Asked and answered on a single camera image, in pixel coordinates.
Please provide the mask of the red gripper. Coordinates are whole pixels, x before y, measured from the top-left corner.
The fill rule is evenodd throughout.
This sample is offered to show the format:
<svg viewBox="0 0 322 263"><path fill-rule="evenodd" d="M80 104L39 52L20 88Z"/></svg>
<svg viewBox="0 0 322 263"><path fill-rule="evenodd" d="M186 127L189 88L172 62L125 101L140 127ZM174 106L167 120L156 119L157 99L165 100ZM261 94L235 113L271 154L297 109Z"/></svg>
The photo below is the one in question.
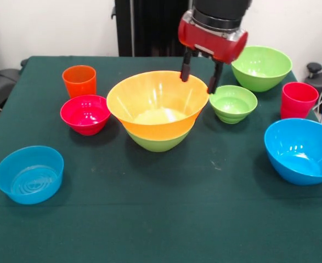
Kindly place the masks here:
<svg viewBox="0 0 322 263"><path fill-rule="evenodd" d="M223 63L231 64L243 51L248 32L242 28L233 32L220 32L207 29L195 22L193 10L187 10L179 23L178 38L181 44L186 46L180 78L187 82L190 74L190 62L193 56L192 50L198 50L215 60L215 68L207 92L214 94L218 87L223 71Z"/></svg>

